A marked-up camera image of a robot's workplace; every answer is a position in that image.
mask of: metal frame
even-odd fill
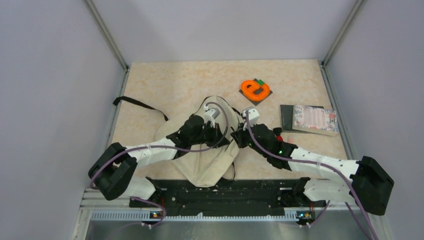
[[[348,32],[349,28],[351,27],[353,21],[355,20],[356,16],[358,15],[359,11],[364,6],[365,2],[367,2],[367,0],[357,0],[356,1],[355,5],[352,8],[352,11],[350,11],[349,16],[347,17],[346,21],[344,22],[343,26],[340,29],[340,32],[338,33],[333,44],[331,45],[330,50],[325,55],[324,61],[322,61],[322,65],[324,67],[326,67],[330,63],[334,53],[336,52],[340,43],[343,41],[343,38],[345,37],[346,33]]]
[[[102,17],[100,16],[99,11],[96,8],[96,5],[93,3],[92,0],[83,0],[85,5],[87,6],[87,9],[89,10],[91,16],[93,17],[93,20],[95,24],[97,25],[101,35],[103,36],[104,40],[106,41],[107,45],[110,48],[110,51],[115,56],[116,60],[119,62],[121,67],[124,70],[128,70],[129,66],[125,62],[124,57],[122,56],[118,45],[115,43],[114,39],[112,38],[111,33],[109,32],[108,28],[106,27],[105,22],[103,21]]]
[[[83,0],[83,1],[86,4],[88,10],[90,11],[94,19],[94,22],[98,26],[100,33],[104,37],[104,40],[109,46],[111,52],[113,53],[113,55],[115,56],[115,58],[117,59],[121,67],[126,71],[122,81],[122,86],[118,94],[118,96],[122,96],[124,94],[126,84],[128,81],[130,67],[125,62],[124,57],[122,56],[116,42],[112,38],[108,28],[106,27],[106,24],[104,23],[102,17],[100,16],[93,1],[92,0]],[[349,131],[346,125],[344,124],[345,121],[344,121],[343,111],[341,111],[341,107],[338,102],[337,95],[334,91],[331,78],[327,71],[327,66],[331,62],[333,55],[335,54],[336,50],[340,46],[341,42],[346,36],[346,33],[349,31],[349,28],[351,27],[352,22],[355,20],[355,17],[358,15],[359,11],[362,9],[366,1],[367,0],[357,0],[352,11],[347,17],[345,23],[343,24],[339,34],[334,40],[334,43],[331,45],[328,53],[326,54],[324,60],[319,64],[322,78],[323,78],[325,87],[327,89],[327,93],[330,98],[331,105],[335,110],[338,111],[340,136],[342,138],[342,142],[343,142],[347,157],[350,159],[357,159],[357,154],[354,151],[354,146],[352,144]],[[112,141],[113,134],[115,131],[115,126],[118,120],[120,106],[121,105],[119,104],[115,108],[114,115],[113,115],[110,129],[109,129],[109,133],[108,133],[107,142],[105,143],[105,148]],[[357,206],[354,206],[352,208],[354,210],[358,209]],[[302,211],[307,209],[308,208],[294,208],[290,210]],[[72,239],[73,240],[85,239],[88,233],[89,224],[93,214],[97,213],[96,211],[105,211],[105,210],[106,211],[121,211],[121,212],[134,211],[133,209],[129,208],[128,198],[119,197],[113,201],[107,201],[98,190],[92,190],[88,188],[85,190],[82,201],[81,201],[80,209],[79,209],[74,230],[72,233]],[[328,210],[336,210],[336,211],[346,210],[346,206],[344,203],[341,203],[341,202],[340,203],[333,202],[332,204],[330,204]],[[385,216],[376,216],[371,214],[369,216],[380,239],[388,239],[388,240],[393,239],[391,231],[390,231],[390,227],[388,225],[388,222]]]

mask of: gray wall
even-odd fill
[[[356,0],[94,0],[128,63],[323,59]]]
[[[394,179],[395,239],[423,239],[424,1],[368,1],[329,74],[357,154]]]
[[[0,1],[0,239],[70,237],[122,78],[83,1]]]

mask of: orange toy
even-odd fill
[[[260,102],[268,97],[271,90],[270,87],[262,80],[246,80],[241,84],[241,91],[247,99],[253,102]]]

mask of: black bag strap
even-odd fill
[[[159,109],[156,109],[156,108],[154,108],[154,107],[152,107],[152,106],[149,106],[149,105],[147,105],[147,104],[145,104],[145,103],[142,103],[142,102],[141,102],[141,101],[139,101],[139,100],[135,100],[134,98],[131,98],[131,97],[127,97],[127,96],[119,96],[119,97],[117,97],[117,98],[115,99],[115,101],[113,101],[113,105],[118,106],[118,104],[119,104],[121,101],[125,101],[125,102],[131,103],[131,104],[134,104],[134,105],[137,105],[137,106],[140,106],[140,107],[146,108],[146,109],[151,109],[151,110],[159,111],[159,112],[161,112],[161,113],[163,114],[163,118],[165,119],[165,121],[168,121],[168,120],[169,120],[169,118],[165,115],[165,113],[164,113],[163,111],[161,111],[161,110],[159,110]]]

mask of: floral book cover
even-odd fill
[[[293,126],[304,131],[339,133],[337,112],[312,106],[295,105],[293,108]]]

